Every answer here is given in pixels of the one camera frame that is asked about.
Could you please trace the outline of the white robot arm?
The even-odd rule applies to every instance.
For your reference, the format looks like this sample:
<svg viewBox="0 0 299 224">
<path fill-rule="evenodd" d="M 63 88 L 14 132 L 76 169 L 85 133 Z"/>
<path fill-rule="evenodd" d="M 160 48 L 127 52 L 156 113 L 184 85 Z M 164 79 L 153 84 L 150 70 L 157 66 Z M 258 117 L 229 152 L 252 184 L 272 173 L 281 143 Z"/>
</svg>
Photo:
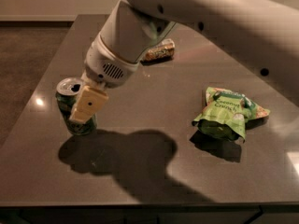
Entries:
<svg viewBox="0 0 299 224">
<path fill-rule="evenodd" d="M 299 103 L 299 11 L 270 0 L 120 0 L 85 58 L 85 86 L 71 111 L 84 124 L 176 24 L 203 35 Z"/>
</svg>

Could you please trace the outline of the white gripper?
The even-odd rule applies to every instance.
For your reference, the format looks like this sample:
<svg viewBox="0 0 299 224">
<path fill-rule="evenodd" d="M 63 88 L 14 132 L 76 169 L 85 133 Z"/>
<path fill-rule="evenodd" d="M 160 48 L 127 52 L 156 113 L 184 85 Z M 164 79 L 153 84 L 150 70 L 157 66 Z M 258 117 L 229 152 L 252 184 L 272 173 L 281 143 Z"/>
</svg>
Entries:
<svg viewBox="0 0 299 224">
<path fill-rule="evenodd" d="M 104 91 L 96 88 L 117 88 L 123 85 L 139 66 L 140 55 L 134 54 L 121 57 L 112 51 L 98 35 L 87 51 L 84 61 L 84 72 L 81 79 L 84 81 L 82 91 L 72 107 L 70 120 L 85 124 L 108 100 Z"/>
</svg>

